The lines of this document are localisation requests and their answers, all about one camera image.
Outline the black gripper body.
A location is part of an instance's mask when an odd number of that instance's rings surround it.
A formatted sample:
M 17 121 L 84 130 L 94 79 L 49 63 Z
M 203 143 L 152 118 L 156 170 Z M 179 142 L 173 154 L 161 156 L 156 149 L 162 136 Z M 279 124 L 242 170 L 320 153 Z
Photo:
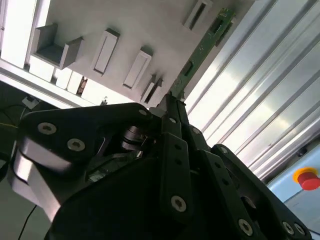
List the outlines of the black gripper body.
M 48 240 L 214 240 L 186 137 L 163 133 L 151 156 L 81 190 L 57 212 Z

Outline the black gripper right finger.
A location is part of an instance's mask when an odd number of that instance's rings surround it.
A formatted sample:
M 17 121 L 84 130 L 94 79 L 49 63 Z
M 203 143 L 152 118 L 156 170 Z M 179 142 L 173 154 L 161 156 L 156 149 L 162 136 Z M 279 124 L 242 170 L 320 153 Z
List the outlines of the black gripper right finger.
M 209 147 L 189 124 L 185 104 L 176 102 L 199 171 L 201 205 L 208 234 L 215 240 L 310 240 L 311 233 L 296 215 L 226 146 Z

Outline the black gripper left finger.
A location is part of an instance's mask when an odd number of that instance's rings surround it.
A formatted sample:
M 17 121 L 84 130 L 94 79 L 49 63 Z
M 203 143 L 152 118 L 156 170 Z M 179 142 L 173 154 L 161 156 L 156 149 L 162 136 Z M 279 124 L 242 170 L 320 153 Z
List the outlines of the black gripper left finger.
M 152 155 L 161 135 L 183 135 L 177 100 L 167 94 L 147 110 L 138 103 L 27 114 L 18 129 L 13 172 L 17 193 L 36 202 L 52 223 L 72 196 Z

